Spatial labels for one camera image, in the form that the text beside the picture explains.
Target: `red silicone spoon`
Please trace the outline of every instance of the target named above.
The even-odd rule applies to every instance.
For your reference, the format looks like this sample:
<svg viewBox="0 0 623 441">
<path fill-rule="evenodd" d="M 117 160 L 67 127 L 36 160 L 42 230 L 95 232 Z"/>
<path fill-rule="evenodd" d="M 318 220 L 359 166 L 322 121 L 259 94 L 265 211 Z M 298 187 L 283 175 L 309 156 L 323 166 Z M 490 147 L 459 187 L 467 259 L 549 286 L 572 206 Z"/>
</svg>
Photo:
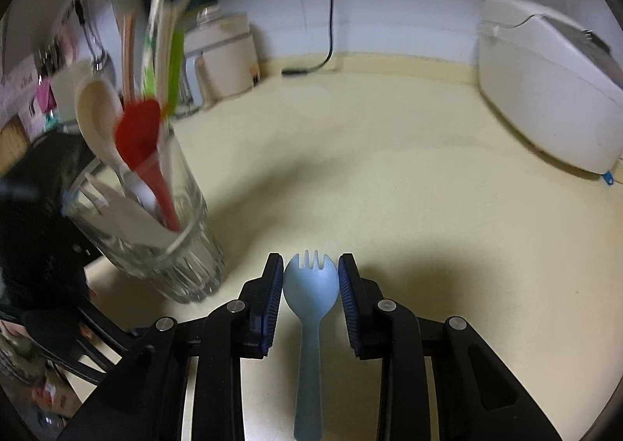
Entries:
<svg viewBox="0 0 623 441">
<path fill-rule="evenodd" d="M 128 167 L 151 188 L 164 224 L 169 230 L 180 232 L 171 194 L 160 171 L 160 163 L 154 156 L 158 152 L 159 132 L 160 104 L 155 100 L 143 100 L 126 106 L 114 130 L 114 144 Z"/>
</svg>

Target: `countertop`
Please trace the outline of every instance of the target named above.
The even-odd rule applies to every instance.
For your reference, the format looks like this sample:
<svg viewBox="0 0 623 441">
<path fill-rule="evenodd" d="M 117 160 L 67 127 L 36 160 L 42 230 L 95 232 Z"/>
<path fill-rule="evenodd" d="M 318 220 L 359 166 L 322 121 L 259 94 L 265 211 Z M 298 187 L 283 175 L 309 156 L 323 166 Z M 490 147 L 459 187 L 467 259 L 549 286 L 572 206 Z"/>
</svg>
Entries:
<svg viewBox="0 0 623 441">
<path fill-rule="evenodd" d="M 119 325 L 206 316 L 261 275 L 271 251 L 287 262 L 318 249 L 336 263 L 350 252 L 418 316 L 465 317 L 565 441 L 610 398 L 623 374 L 623 187 L 540 155 L 475 86 L 270 78 L 175 129 L 227 278 L 180 305 L 99 262 L 88 271 L 95 302 Z M 247 439 L 292 439 L 298 337 L 282 300 L 269 356 L 242 364 Z M 380 364 L 354 358 L 339 303 L 322 341 L 323 439 L 374 440 Z"/>
</svg>

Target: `white appliance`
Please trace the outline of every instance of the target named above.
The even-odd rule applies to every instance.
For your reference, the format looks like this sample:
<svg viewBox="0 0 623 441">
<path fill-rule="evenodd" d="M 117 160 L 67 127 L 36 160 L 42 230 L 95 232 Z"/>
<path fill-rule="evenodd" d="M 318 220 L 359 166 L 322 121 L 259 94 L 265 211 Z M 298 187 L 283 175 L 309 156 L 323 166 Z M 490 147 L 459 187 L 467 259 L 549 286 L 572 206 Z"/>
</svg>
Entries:
<svg viewBox="0 0 623 441">
<path fill-rule="evenodd" d="M 186 78 L 197 104 L 213 104 L 250 90 L 260 70 L 246 14 L 222 16 L 218 6 L 197 16 L 184 40 Z"/>
<path fill-rule="evenodd" d="M 593 32 L 549 7 L 486 0 L 480 87 L 537 148 L 590 172 L 623 152 L 623 72 Z"/>
</svg>

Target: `teal object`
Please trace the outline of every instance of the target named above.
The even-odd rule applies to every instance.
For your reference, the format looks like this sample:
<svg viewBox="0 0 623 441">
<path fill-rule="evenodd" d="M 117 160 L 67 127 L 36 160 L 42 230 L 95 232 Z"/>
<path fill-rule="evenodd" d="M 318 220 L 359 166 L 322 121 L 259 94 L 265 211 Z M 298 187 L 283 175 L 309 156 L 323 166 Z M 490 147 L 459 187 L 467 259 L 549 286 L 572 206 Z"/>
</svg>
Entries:
<svg viewBox="0 0 623 441">
<path fill-rule="evenodd" d="M 294 439 L 322 439 L 322 387 L 320 383 L 320 321 L 331 311 L 340 291 L 335 264 L 327 255 L 320 269 L 318 252 L 310 266 L 309 251 L 303 267 L 298 253 L 283 273 L 283 295 L 301 321 L 301 353 L 298 361 L 297 412 Z"/>
</svg>

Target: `wire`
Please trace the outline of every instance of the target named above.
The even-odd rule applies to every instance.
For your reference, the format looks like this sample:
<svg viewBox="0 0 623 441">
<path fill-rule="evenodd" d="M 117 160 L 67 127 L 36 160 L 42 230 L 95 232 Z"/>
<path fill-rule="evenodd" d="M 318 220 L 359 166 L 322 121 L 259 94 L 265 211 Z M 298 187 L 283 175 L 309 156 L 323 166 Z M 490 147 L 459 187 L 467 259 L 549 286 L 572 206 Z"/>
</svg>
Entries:
<svg viewBox="0 0 623 441">
<path fill-rule="evenodd" d="M 316 70 L 322 69 L 333 56 L 333 6 L 335 0 L 329 0 L 329 53 L 323 62 L 317 64 L 315 67 L 305 68 L 290 68 L 281 70 L 281 75 L 285 77 L 302 76 L 316 72 Z"/>
</svg>

